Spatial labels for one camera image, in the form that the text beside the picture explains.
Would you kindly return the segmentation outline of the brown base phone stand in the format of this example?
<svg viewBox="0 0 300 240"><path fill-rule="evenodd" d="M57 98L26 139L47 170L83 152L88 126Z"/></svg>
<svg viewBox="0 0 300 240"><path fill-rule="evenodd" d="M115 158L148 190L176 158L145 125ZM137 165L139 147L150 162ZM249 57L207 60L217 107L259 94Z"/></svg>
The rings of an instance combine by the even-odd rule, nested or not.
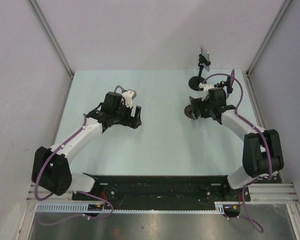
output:
<svg viewBox="0 0 300 240"><path fill-rule="evenodd" d="M187 105L185 108L184 108L184 114L190 118L190 119L194 119L193 117L193 110L192 110L192 106L191 105Z"/></svg>

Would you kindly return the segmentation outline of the black phone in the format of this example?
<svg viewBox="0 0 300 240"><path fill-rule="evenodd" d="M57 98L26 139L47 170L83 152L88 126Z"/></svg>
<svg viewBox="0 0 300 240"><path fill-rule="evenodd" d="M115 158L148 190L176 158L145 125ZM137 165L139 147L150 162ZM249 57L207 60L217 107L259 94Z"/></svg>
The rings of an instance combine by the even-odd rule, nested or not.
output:
<svg viewBox="0 0 300 240"><path fill-rule="evenodd" d="M191 118L191 119L194 119L193 103L192 103L193 99L194 99L194 98L193 98L192 96L189 97L189 107L188 107L188 112L189 112L189 115L190 115L190 118Z"/></svg>

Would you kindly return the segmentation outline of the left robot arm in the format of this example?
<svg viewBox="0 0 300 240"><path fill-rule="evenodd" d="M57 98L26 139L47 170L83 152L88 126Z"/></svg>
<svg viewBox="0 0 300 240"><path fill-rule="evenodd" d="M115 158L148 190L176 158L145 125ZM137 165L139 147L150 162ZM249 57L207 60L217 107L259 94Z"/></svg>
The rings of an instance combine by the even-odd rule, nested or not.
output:
<svg viewBox="0 0 300 240"><path fill-rule="evenodd" d="M68 191L83 192L90 200L100 196L101 188L95 179L88 174L72 173L70 164L87 144L113 125L132 129L141 126L141 107L133 107L136 96L132 89L108 92L103 102L83 116L78 129L60 143L48 148L41 146L35 151L31 180L38 201L52 195L62 196Z"/></svg>

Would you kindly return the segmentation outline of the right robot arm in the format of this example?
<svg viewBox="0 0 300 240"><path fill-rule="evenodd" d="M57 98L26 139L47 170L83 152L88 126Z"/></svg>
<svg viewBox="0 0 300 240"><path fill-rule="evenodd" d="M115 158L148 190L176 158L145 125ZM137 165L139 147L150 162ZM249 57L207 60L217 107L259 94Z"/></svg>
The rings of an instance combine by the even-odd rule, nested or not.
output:
<svg viewBox="0 0 300 240"><path fill-rule="evenodd" d="M284 168L280 135L275 129L256 126L238 113L234 105L227 104L222 88L210 88L205 97L190 97L190 105L184 112L189 118L209 119L230 129L243 141L242 165L227 176L227 184L220 188L221 196L232 201L239 189L258 180L272 178L275 172Z"/></svg>

